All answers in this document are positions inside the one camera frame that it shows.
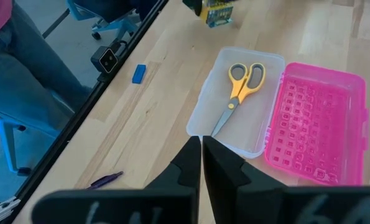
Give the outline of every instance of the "floor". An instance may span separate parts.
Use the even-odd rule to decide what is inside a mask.
[[[41,32],[67,8],[65,0],[16,0],[30,15]],[[69,69],[86,86],[93,86],[99,72],[90,62],[90,58],[100,45],[109,45],[114,39],[114,31],[101,33],[102,39],[96,41],[91,36],[91,26],[95,19],[76,21],[71,15],[47,37],[47,42],[59,54]],[[52,138],[37,130],[15,131],[16,156],[18,166],[34,167],[49,146]],[[18,177],[9,172],[0,143],[0,201],[12,197],[25,177]]]

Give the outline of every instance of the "blue chair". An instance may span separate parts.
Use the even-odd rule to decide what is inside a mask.
[[[116,38],[121,40],[125,33],[133,35],[138,28],[136,16],[131,17],[134,8],[129,1],[66,0],[66,2],[70,13],[78,21],[99,18],[92,26],[92,37],[96,40],[100,40],[101,31],[117,29]]]
[[[25,127],[17,124],[15,121],[8,121],[0,117],[1,143],[5,152],[8,168],[17,175],[27,176],[31,173],[31,169],[28,167],[17,168],[16,165],[15,141],[13,136],[14,129],[24,131]]]

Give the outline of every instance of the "person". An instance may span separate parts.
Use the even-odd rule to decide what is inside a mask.
[[[24,10],[13,0],[0,0],[0,117],[57,136],[90,91]]]

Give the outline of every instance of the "purple pen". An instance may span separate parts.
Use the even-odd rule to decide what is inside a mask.
[[[120,171],[116,174],[111,174],[111,175],[106,175],[98,180],[96,180],[95,182],[93,182],[91,184],[91,186],[89,186],[87,189],[88,190],[93,190],[93,189],[98,189],[102,186],[105,186],[106,184],[116,180],[119,176],[121,176],[124,172],[123,171]]]

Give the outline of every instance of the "wooden table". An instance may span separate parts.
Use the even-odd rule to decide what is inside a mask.
[[[59,189],[82,189],[113,172],[107,189],[138,189],[153,180],[189,138],[185,127],[220,49],[238,46],[357,73],[368,85],[370,0],[242,0],[233,23],[214,29],[179,0],[171,0],[34,192],[14,223],[30,223],[32,207]],[[131,83],[147,64],[141,85]],[[370,184],[370,150],[365,153]],[[263,157],[249,161],[287,185],[309,182],[274,170]],[[213,223],[201,177],[200,221]]]

